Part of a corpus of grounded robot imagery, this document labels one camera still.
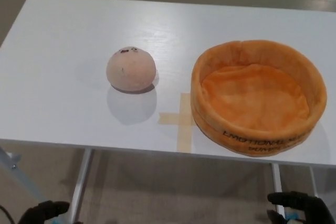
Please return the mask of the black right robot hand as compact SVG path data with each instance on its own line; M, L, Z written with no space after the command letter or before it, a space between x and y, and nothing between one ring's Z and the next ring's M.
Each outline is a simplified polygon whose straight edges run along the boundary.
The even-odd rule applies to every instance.
M289 207L303 211L303 219L286 219L275 210L267 210L271 223L335 223L335 220L324 201L316 196L290 191L270 193L267 199L273 205Z

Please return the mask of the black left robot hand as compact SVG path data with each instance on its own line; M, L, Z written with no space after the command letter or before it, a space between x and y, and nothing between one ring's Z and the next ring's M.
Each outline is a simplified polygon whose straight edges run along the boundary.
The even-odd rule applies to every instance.
M44 224L45 221L65 214L70 207L66 201L44 201L24 212L18 224Z

